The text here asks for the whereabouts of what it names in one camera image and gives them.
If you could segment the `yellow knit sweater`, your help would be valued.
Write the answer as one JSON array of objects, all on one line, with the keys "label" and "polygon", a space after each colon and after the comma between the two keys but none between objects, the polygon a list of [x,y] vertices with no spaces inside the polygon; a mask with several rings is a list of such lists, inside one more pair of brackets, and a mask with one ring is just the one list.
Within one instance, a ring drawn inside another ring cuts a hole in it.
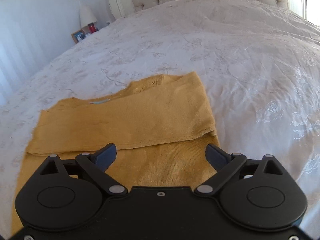
[{"label": "yellow knit sweater", "polygon": [[215,169],[205,149],[219,140],[199,76],[151,76],[116,94],[63,99],[43,110],[25,149],[16,190],[48,155],[73,159],[109,143],[115,144],[117,157],[106,172],[127,188],[195,188],[209,179]]}]

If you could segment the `white floral bedspread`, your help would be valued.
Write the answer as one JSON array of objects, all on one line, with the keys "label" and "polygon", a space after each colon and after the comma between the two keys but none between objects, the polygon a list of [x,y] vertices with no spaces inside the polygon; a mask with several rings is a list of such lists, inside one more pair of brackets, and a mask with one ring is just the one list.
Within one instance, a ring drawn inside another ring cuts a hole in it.
[{"label": "white floral bedspread", "polygon": [[67,50],[1,107],[1,235],[11,235],[20,164],[40,111],[156,74],[195,71],[227,152],[275,155],[308,198],[319,237],[319,28],[248,0],[180,0],[121,18]]}]

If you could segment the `red cup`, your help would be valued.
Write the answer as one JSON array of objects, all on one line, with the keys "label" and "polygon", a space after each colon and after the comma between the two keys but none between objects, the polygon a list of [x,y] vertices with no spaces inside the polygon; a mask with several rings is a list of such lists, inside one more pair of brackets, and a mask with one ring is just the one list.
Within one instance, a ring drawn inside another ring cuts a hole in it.
[{"label": "red cup", "polygon": [[97,31],[94,23],[88,24],[88,28],[89,28],[90,33],[95,33]]}]

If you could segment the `white bedside lamp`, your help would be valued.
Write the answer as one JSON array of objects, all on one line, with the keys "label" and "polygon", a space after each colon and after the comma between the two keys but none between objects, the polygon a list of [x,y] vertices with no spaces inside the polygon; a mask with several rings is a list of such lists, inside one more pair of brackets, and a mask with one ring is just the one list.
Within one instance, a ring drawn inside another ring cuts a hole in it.
[{"label": "white bedside lamp", "polygon": [[93,11],[88,6],[82,6],[79,11],[81,28],[87,27],[89,24],[95,23],[98,19],[93,14]]}]

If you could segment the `wooden picture frame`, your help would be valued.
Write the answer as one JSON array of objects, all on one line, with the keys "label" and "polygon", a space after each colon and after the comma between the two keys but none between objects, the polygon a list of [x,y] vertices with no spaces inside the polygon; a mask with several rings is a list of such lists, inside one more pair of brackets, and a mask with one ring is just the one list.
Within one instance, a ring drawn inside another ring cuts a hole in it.
[{"label": "wooden picture frame", "polygon": [[73,41],[75,42],[75,44],[77,44],[78,42],[80,42],[86,38],[86,34],[82,29],[80,29],[80,30],[72,33],[71,37],[72,37]]}]

